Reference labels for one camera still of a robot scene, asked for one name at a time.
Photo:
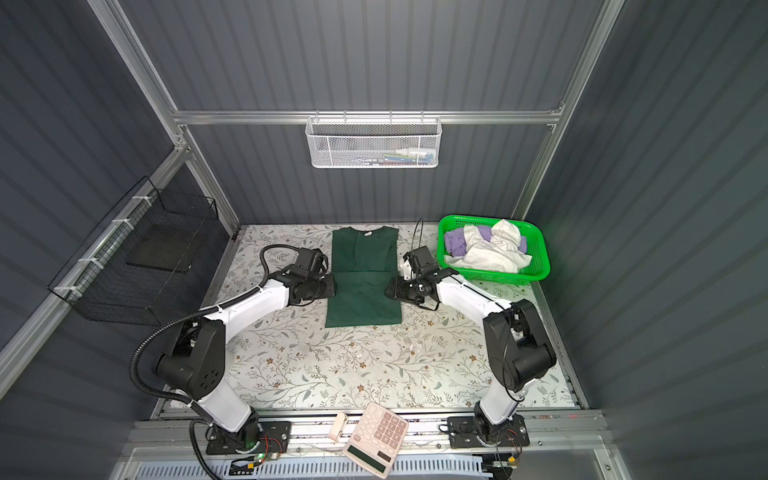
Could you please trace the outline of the dark green t shirt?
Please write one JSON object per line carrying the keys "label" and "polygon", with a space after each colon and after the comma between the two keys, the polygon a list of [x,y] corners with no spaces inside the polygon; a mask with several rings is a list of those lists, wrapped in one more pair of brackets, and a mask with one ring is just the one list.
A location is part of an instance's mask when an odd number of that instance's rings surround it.
{"label": "dark green t shirt", "polygon": [[400,303],[386,296],[398,273],[399,231],[392,227],[332,233],[331,271],[335,295],[328,300],[325,326],[347,328],[397,325],[402,322]]}

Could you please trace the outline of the green plastic laundry basket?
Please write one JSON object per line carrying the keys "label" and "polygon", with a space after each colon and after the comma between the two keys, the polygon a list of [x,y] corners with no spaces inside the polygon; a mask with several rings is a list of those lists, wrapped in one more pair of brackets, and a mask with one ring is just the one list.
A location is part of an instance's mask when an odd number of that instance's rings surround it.
{"label": "green plastic laundry basket", "polygon": [[533,256],[531,264],[524,268],[520,273],[509,274],[484,270],[473,270],[463,268],[453,268],[458,271],[460,275],[468,280],[482,280],[490,281],[500,284],[510,285],[528,285],[534,281],[540,281],[547,277],[550,273],[550,262],[545,246],[545,241],[542,232],[533,224],[507,220],[507,219],[495,219],[484,217],[472,217],[461,215],[449,215],[442,218],[438,227],[438,244],[436,259],[440,266],[443,268],[452,268],[444,259],[446,253],[443,245],[443,235],[454,228],[459,228],[464,225],[486,225],[493,226],[498,220],[506,220],[516,225],[521,234],[527,237],[529,255]]}

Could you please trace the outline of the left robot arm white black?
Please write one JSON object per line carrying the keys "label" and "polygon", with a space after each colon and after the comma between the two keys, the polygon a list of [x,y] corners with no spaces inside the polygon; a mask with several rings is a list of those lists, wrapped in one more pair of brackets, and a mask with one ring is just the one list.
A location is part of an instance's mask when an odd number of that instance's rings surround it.
{"label": "left robot arm white black", "polygon": [[259,260],[264,268],[260,283],[184,321],[176,344],[154,368],[182,393],[183,403],[230,433],[244,430],[256,414],[225,380],[228,342],[271,313],[335,295],[327,256],[319,249],[273,244],[260,251]]}

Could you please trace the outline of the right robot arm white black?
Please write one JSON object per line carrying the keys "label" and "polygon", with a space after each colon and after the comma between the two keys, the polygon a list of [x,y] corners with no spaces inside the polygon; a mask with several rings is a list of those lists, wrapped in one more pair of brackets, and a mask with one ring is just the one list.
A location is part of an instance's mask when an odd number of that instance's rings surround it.
{"label": "right robot arm white black", "polygon": [[457,270],[442,268],[430,250],[407,252],[385,295],[422,310],[427,299],[475,321],[484,334],[493,375],[489,390],[474,407],[470,427],[451,427],[455,438],[472,434],[483,445],[508,439],[520,443],[513,429],[516,410],[530,388],[557,363],[557,355],[535,305],[512,302],[473,285]]}

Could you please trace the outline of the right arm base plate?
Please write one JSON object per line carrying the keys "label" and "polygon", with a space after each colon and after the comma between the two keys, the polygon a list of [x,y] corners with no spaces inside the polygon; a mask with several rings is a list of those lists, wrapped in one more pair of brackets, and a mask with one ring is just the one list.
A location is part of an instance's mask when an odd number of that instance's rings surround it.
{"label": "right arm base plate", "polygon": [[481,425],[473,416],[451,416],[438,426],[447,434],[453,449],[466,448],[514,448],[530,445],[528,429],[524,418],[514,414],[498,425]]}

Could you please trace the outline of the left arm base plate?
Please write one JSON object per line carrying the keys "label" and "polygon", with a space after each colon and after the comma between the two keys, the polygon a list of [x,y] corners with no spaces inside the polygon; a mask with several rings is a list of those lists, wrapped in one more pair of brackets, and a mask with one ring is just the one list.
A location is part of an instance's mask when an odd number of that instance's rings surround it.
{"label": "left arm base plate", "polygon": [[238,432],[213,425],[205,433],[208,455],[282,454],[287,450],[292,424],[288,421],[249,421]]}

